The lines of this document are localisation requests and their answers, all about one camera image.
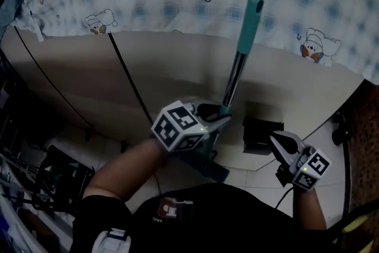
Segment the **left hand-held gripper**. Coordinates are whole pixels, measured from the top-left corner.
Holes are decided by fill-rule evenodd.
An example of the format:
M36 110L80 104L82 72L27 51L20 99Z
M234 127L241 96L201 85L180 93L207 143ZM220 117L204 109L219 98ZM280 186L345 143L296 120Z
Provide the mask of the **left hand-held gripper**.
M220 103L178 100L161 110L151 131L168 152L181 152L211 139L231 119L231 115L222 115Z

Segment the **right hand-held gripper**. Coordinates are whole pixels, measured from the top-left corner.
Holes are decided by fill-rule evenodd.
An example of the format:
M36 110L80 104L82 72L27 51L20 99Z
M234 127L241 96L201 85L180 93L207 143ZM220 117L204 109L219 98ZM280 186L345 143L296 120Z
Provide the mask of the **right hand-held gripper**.
M310 191L331 166L331 160L320 149L304 146L300 137L291 132L272 132L269 147L281 163L275 175L283 187L291 183L303 191Z

